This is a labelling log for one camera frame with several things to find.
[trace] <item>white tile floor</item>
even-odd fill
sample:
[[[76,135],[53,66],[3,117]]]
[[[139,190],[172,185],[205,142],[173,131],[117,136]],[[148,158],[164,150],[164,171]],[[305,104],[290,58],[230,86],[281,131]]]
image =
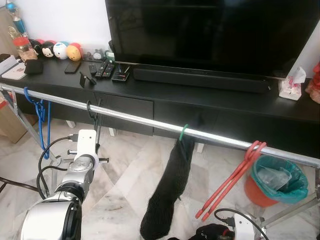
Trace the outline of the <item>white tile floor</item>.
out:
[[[77,123],[69,128],[65,121],[54,119],[51,139],[76,133],[79,129],[92,129],[91,125]],[[100,157],[109,157],[110,162],[101,164],[95,171],[90,192],[83,204],[83,240],[138,240],[139,228],[148,200],[153,194],[175,144],[174,139],[146,136],[118,131],[111,137],[107,128],[102,128]],[[76,143],[64,141],[52,147],[55,155],[67,156],[68,149],[76,149]],[[0,176],[35,186],[38,158],[42,150],[26,134],[17,144],[0,136]],[[196,212],[208,197],[242,161],[244,152],[206,145],[203,153],[193,152],[191,171],[186,189],[177,200],[168,236],[187,240],[196,229],[209,223],[220,223],[211,216],[205,223],[195,219]],[[309,179],[310,192],[314,186],[314,171],[303,167]],[[61,180],[64,172],[59,172]],[[230,191],[220,207],[253,209],[243,187],[245,178]],[[6,186],[0,193],[0,240],[19,239],[26,211],[40,200],[36,192]],[[267,209],[256,207],[262,216],[271,216],[286,208],[278,203]],[[267,230],[270,240],[315,240],[319,234],[319,208],[314,206]]]

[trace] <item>black tv cabinet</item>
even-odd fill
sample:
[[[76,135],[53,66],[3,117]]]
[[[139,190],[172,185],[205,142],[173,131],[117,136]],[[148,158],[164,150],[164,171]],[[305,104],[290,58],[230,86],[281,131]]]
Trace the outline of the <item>black tv cabinet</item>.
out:
[[[104,107],[121,112],[184,126],[200,113],[200,130],[253,142],[267,141],[270,147],[320,157],[320,107],[303,92],[298,101],[278,96],[278,83],[263,94],[214,88],[137,81],[130,74],[126,83],[98,80],[96,85],[79,85],[80,73],[90,75],[89,63],[82,62],[75,74],[65,74],[68,59],[43,59],[43,74],[27,75],[21,80],[0,78],[1,83],[51,94],[80,102],[102,97]],[[19,107],[34,113],[34,106],[17,94]],[[54,103],[52,117],[92,124],[84,110]],[[104,117],[106,127],[176,138],[161,129]]]

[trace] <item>red hanger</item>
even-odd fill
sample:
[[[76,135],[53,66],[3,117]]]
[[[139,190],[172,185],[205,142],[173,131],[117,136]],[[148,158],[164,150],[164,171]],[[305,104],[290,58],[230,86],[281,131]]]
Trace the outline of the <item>red hanger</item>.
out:
[[[213,200],[219,195],[219,193],[226,187],[226,189],[221,193],[221,195],[217,198],[217,200],[213,203],[212,207],[209,211],[202,217],[202,221],[204,222],[209,215],[215,210],[215,208],[219,205],[219,203],[224,199],[224,197],[228,194],[228,192],[233,188],[233,186],[237,183],[237,181],[245,174],[245,172],[254,164],[254,162],[260,156],[260,151],[267,144],[265,142],[255,141],[246,151],[244,155],[244,160],[240,165],[234,170],[234,172],[228,177],[227,180],[212,194],[212,196],[205,202],[202,209],[200,209],[195,218],[198,219],[204,211],[209,207],[209,205],[213,202]]]

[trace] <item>cabinet leg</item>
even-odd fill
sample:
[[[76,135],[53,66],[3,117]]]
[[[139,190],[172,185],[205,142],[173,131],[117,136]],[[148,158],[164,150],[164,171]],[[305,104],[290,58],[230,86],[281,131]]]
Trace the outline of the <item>cabinet leg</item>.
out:
[[[69,128],[71,129],[73,129],[76,126],[76,123],[74,121],[68,121],[68,120],[65,120],[65,121],[68,124]]]
[[[204,144],[203,143],[197,143],[196,144],[196,152],[199,153],[199,154],[202,154],[202,151],[204,149]]]
[[[109,133],[111,137],[114,137],[117,134],[117,131],[115,128],[109,127]]]

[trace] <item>cardboard box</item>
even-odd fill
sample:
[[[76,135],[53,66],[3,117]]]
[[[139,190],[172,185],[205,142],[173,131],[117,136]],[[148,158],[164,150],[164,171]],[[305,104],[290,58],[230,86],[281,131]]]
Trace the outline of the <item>cardboard box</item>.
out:
[[[26,114],[25,116],[31,125],[34,125],[38,120],[35,115]],[[0,98],[0,135],[7,136],[15,144],[26,132],[27,129],[11,111],[6,101]]]

